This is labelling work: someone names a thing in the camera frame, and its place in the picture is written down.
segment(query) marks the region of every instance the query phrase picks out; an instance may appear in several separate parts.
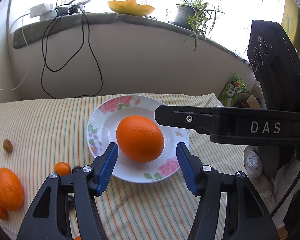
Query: camera lens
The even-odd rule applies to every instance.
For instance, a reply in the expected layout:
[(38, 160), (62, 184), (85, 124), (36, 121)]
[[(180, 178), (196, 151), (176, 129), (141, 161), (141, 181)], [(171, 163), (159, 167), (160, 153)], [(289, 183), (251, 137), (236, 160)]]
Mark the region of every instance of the camera lens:
[(268, 54), (268, 48), (267, 48), (265, 40), (262, 37), (259, 37), (258, 38), (258, 43), (259, 43), (259, 47), (260, 47), (262, 53), (267, 55)]
[(258, 64), (259, 67), (261, 67), (262, 66), (262, 57), (261, 57), (259, 50), (257, 48), (254, 48), (253, 53), (254, 53), (254, 58), (256, 60), (256, 63)]
[(254, 72), (257, 72), (257, 65), (256, 65), (256, 62), (254, 61), (254, 59), (251, 59), (251, 67)]

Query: plate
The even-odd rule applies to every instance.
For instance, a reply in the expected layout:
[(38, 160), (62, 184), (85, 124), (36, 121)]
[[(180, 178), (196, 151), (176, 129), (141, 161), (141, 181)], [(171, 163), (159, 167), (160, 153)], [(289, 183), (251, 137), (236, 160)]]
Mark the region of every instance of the plate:
[[(141, 115), (158, 125), (154, 119), (154, 111), (161, 105), (165, 104), (138, 95), (119, 96), (101, 104), (92, 113), (87, 125), (87, 142), (92, 156), (95, 158), (103, 155), (109, 143), (117, 143), (118, 124), (127, 116)], [(164, 137), (164, 148), (160, 157), (149, 163), (138, 163), (128, 158), (119, 147), (118, 160), (112, 175), (129, 182), (152, 183), (166, 179), (179, 169), (176, 147), (179, 142), (184, 142), (189, 148), (188, 132), (183, 128), (158, 127)]]

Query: blue gripper pad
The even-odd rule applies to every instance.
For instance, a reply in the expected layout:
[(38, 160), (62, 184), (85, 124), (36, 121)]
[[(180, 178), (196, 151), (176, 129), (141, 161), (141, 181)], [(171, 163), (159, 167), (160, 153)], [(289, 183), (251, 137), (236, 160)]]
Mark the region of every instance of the blue gripper pad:
[(105, 153), (100, 157), (103, 157), (100, 158), (100, 161), (104, 161), (104, 164), (99, 173), (98, 186), (96, 189), (96, 192), (99, 195), (101, 195), (108, 187), (115, 163), (118, 159), (118, 146), (115, 143), (110, 143)]
[(196, 196), (198, 195), (196, 177), (200, 176), (200, 168), (203, 166), (202, 162), (198, 156), (191, 155), (184, 142), (178, 143), (176, 152), (187, 188)]

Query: green snack package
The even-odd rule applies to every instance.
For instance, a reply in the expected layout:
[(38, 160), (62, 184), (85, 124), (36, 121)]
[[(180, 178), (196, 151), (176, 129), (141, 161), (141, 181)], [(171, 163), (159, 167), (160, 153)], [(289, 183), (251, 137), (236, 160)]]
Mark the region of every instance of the green snack package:
[(247, 89), (240, 75), (234, 75), (218, 99), (224, 106), (233, 107), (237, 102), (247, 99), (249, 94), (246, 92)]

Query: white lettering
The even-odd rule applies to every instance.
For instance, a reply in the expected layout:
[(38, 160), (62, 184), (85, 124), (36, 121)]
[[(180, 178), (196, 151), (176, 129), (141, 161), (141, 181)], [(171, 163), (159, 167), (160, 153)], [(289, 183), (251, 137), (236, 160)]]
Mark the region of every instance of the white lettering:
[(276, 129), (278, 129), (278, 130), (277, 130), (277, 131), (274, 131), (274, 133), (279, 133), (279, 132), (280, 132), (280, 128), (279, 128), (277, 125), (280, 125), (280, 123), (279, 123), (279, 122), (276, 122), (276, 123), (275, 123), (274, 127), (275, 127)]
[[(253, 130), (253, 124), (256, 124), (256, 125), (257, 125), (257, 127), (256, 127), (256, 129), (255, 129), (255, 130)], [(255, 122), (255, 121), (252, 121), (252, 122), (251, 122), (251, 133), (255, 133), (255, 132), (257, 132), (257, 131), (258, 131), (258, 126), (259, 126), (259, 124), (258, 124), (257, 122)]]
[(268, 133), (270, 133), (268, 122), (266, 122), (266, 125), (265, 125), (265, 127), (263, 128), (262, 133), (264, 133), (265, 131), (268, 131)]

